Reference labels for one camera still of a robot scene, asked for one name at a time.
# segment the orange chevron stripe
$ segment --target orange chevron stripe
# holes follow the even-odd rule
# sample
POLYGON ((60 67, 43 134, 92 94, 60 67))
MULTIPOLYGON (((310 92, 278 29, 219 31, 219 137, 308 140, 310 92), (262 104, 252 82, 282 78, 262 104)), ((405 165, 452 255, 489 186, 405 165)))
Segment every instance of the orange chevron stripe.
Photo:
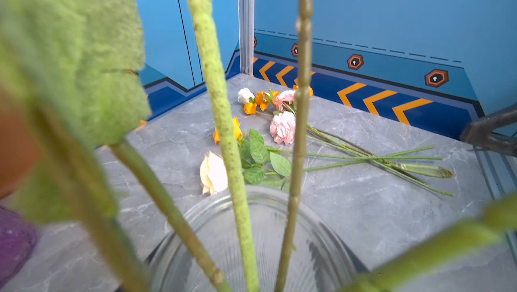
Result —
POLYGON ((278 79, 278 81, 280 82, 280 84, 281 84, 282 86, 284 86, 284 87, 287 87, 287 86, 288 86, 287 84, 285 84, 285 81, 284 81, 284 78, 283 78, 283 77, 284 77, 286 74, 288 74, 288 73, 289 73, 289 71, 290 71, 290 70, 292 70, 292 69, 294 69, 294 67, 291 67, 291 66, 289 66, 289 65, 288 65, 288 66, 287 66, 287 67, 285 67, 283 70, 281 70, 280 72, 278 72, 278 73, 277 73, 277 79, 278 79))
POLYGON ((343 102, 343 104, 345 106, 352 107, 352 104, 350 104, 350 101, 348 100, 346 95, 353 93, 354 91, 359 90, 361 88, 364 88, 365 86, 366 85, 364 85, 362 83, 356 83, 347 88, 344 88, 343 90, 338 91, 339 98, 341 99, 341 101, 343 102))
POLYGON ((431 103, 431 100, 427 99, 417 99, 408 103, 405 103, 403 105, 397 106, 393 108, 393 112, 397 116, 400 122, 409 125, 410 122, 407 120, 406 114, 404 114, 404 111, 410 110, 416 107, 420 107, 423 105, 427 105, 428 103, 431 103))
POLYGON ((268 77, 267 77, 267 75, 266 75, 266 71, 267 71, 267 69, 271 68, 273 65, 275 65, 275 63, 274 63, 274 62, 272 62, 272 61, 269 61, 268 63, 266 63, 266 65, 265 65, 265 66, 263 66, 263 67, 259 70, 259 72, 260 72, 260 74, 262 75, 262 77, 264 78, 264 80, 266 80, 266 81, 268 81, 268 82, 269 82, 269 78, 268 78, 268 77))
POLYGON ((299 85, 299 84, 298 84, 298 78, 294 79, 294 83, 295 83, 295 85, 297 85, 297 86, 299 85))
POLYGON ((397 93, 395 91, 386 90, 383 92, 378 93, 377 95, 369 96, 368 98, 364 99, 363 102, 365 103, 366 107, 370 111, 371 114, 379 115, 379 112, 377 111, 377 108, 373 105, 375 101, 382 100, 384 98, 387 98, 391 95, 396 95, 397 93))

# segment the orange flower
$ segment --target orange flower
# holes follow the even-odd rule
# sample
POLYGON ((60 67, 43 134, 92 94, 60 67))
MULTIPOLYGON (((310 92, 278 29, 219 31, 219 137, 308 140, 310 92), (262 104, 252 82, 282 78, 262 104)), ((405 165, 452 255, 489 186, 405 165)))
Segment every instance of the orange flower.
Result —
POLYGON ((266 98, 264 97, 265 93, 263 91, 257 93, 255 96, 255 103, 260 106, 262 111, 266 110, 266 108, 269 106, 269 103, 266 101, 266 98))
MULTIPOLYGON (((240 131, 240 122, 237 119, 237 117, 235 117, 234 119, 232 119, 232 123, 233 123, 233 136, 235 137, 236 140, 238 140, 242 136, 242 131, 240 131)), ((212 135, 212 137, 214 138, 214 143, 218 143, 221 141, 221 139, 219 138, 219 133, 217 132, 217 127, 216 127, 216 131, 212 135)))
POLYGON ((256 114, 257 113, 257 104, 256 103, 247 103, 244 105, 244 112, 246 114, 256 114))
MULTIPOLYGON (((299 87, 298 87, 298 86, 296 86, 296 85, 294 85, 294 86, 293 86, 293 90, 295 90, 295 91, 296 91, 296 90, 298 90, 298 89, 299 89, 299 87)), ((309 87, 309 95, 310 95, 310 96, 313 96, 313 95, 314 95, 314 91, 312 90, 312 88, 311 88, 311 87, 309 87)))

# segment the artificial plant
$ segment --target artificial plant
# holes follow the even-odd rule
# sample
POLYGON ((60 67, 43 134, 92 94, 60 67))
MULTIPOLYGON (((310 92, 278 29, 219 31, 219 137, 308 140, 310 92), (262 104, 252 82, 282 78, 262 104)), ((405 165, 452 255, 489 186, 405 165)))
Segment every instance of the artificial plant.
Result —
MULTIPOLYGON (((223 158, 230 181, 249 291, 259 290, 246 192, 224 72, 211 17, 211 0, 188 0, 223 158)), ((300 0, 300 95, 289 215, 275 289, 285 283, 305 157, 311 64, 312 0, 300 0)), ((116 222, 117 199, 93 149, 109 145, 136 175, 219 291, 230 290, 145 160, 124 135, 149 114, 145 93, 129 71, 143 65, 135 0, 0 0, 0 109, 17 113, 42 154, 17 193, 15 205, 37 223, 79 220, 129 292, 149 291, 150 274, 116 222)), ((360 276, 349 291, 396 288, 474 248, 517 229, 517 197, 490 206, 479 221, 462 221, 443 234, 360 276)))

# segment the flower stem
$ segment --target flower stem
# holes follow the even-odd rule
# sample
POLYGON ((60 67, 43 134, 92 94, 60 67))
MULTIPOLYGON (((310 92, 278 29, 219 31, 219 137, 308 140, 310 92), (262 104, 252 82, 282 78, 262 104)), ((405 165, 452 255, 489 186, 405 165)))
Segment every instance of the flower stem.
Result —
POLYGON ((517 230, 517 195, 494 202, 480 220, 462 220, 411 248, 394 260, 360 275, 340 292, 393 291, 404 283, 460 256, 501 241, 506 230, 517 230))
POLYGON ((198 240, 187 221, 183 218, 181 212, 176 208, 171 196, 162 186, 160 180, 156 177, 156 174, 146 161, 125 138, 110 147, 115 156, 133 172, 155 201, 160 211, 167 217, 169 224, 181 238, 189 250, 190 255, 196 259, 197 264, 201 267, 216 290, 219 292, 231 291, 231 288, 224 278, 223 272, 220 271, 212 261, 210 255, 198 240))
POLYGON ((280 264, 278 267, 275 292, 282 292, 287 280, 289 259, 293 251, 293 238, 296 227, 296 216, 300 205, 301 178, 303 163, 307 152, 307 117, 309 113, 309 86, 312 68, 312 24, 313 0, 298 0, 298 82, 296 91, 296 129, 289 189, 288 222, 285 227, 280 264))
POLYGON ((255 244, 251 231, 250 212, 241 172, 241 161, 237 141, 233 135, 232 111, 228 101, 228 90, 221 54, 216 35, 216 25, 211 16, 211 0, 187 0, 194 33, 197 40, 198 52, 203 62, 203 75, 206 89, 212 103, 214 121, 221 139, 221 152, 228 175, 229 191, 239 237, 242 266, 249 292, 259 292, 259 273, 255 259, 255 244))

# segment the artificial flower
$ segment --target artificial flower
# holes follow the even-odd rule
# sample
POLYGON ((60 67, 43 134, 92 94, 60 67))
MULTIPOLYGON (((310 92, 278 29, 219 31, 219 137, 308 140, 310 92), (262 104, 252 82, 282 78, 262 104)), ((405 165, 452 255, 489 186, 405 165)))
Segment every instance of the artificial flower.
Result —
POLYGON ((294 101, 294 94, 296 92, 294 90, 285 90, 284 92, 282 92, 281 94, 279 94, 277 96, 277 98, 281 101, 284 101, 284 102, 287 102, 287 103, 291 103, 294 101))
POLYGON ((246 114, 256 114, 257 113, 257 104, 256 103, 247 103, 244 105, 244 112, 246 114))
POLYGON ((296 117, 291 112, 283 112, 273 117, 269 132, 275 143, 292 144, 294 141, 294 130, 296 125, 296 117))
POLYGON ((262 111, 266 110, 266 108, 269 106, 269 103, 266 101, 265 93, 263 91, 257 93, 255 96, 255 103, 260 106, 260 109, 262 111))
POLYGON ((205 155, 199 173, 203 193, 214 194, 228 187, 228 176, 226 175, 224 161, 212 152, 205 155))
POLYGON ((240 89, 237 93, 237 100, 243 105, 248 104, 250 98, 255 98, 255 95, 248 88, 240 89))
POLYGON ((278 97, 273 98, 273 101, 271 103, 273 103, 273 106, 275 106, 276 110, 280 112, 284 111, 284 103, 282 100, 278 99, 278 97))
MULTIPOLYGON (((240 130, 240 122, 237 119, 237 117, 235 117, 232 119, 232 123, 233 123, 233 136, 235 137, 236 140, 238 140, 242 136, 242 131, 240 130)), ((218 143, 221 140, 219 138, 219 133, 217 132, 217 127, 216 127, 216 131, 213 134, 213 138, 214 138, 215 143, 218 143)))
MULTIPOLYGON (((295 90, 295 91, 296 91, 296 90, 298 90, 298 89, 299 89, 299 87, 298 87, 298 86, 293 86, 293 90, 295 90)), ((311 87, 309 87, 309 95, 310 95, 310 96, 313 96, 313 95, 314 95, 314 91, 312 90, 312 88, 311 88, 311 87)))

